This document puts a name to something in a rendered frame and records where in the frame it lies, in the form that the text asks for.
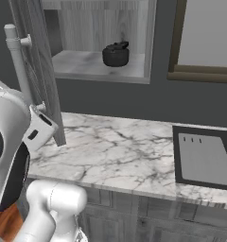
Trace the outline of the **black kettle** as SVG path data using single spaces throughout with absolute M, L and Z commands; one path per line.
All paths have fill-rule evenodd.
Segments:
M 128 64 L 130 50 L 128 42 L 113 43 L 102 50 L 103 63 L 110 67 L 122 67 Z

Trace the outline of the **grey wood cabinet door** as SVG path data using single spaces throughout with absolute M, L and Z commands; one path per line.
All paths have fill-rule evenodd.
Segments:
M 66 140 L 42 1 L 9 0 L 9 6 L 17 36 L 23 39 L 30 35 L 32 42 L 31 47 L 22 47 L 32 100 L 37 105 L 44 103 L 44 113 L 59 126 L 55 142 L 63 146 Z

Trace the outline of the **dark sink with grey basin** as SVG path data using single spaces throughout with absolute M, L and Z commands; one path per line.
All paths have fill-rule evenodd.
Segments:
M 227 190 L 227 130 L 172 131 L 176 183 Z

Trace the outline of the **grey wood drawer front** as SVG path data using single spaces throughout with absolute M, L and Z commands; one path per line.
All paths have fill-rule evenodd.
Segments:
M 87 188 L 86 192 L 89 203 L 104 207 L 113 206 L 113 193 L 111 191 Z
M 176 200 L 140 197 L 138 215 L 160 219 L 179 219 L 227 229 L 227 210 Z

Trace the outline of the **grey wood cupboard door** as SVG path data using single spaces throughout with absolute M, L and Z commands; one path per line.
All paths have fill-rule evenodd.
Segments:
M 81 216 L 89 242 L 134 242 L 136 216 L 86 209 Z
M 137 242 L 227 242 L 227 230 L 194 222 L 139 217 Z

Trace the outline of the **brown framed window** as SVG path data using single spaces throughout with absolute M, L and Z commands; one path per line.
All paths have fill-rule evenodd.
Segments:
M 177 0 L 167 77 L 227 83 L 227 0 Z

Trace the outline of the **open grey wood wall cabinet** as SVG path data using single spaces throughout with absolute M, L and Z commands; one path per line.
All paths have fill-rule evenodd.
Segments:
M 150 83 L 157 0 L 42 0 L 57 78 Z M 103 63 L 109 44 L 129 43 L 123 67 Z

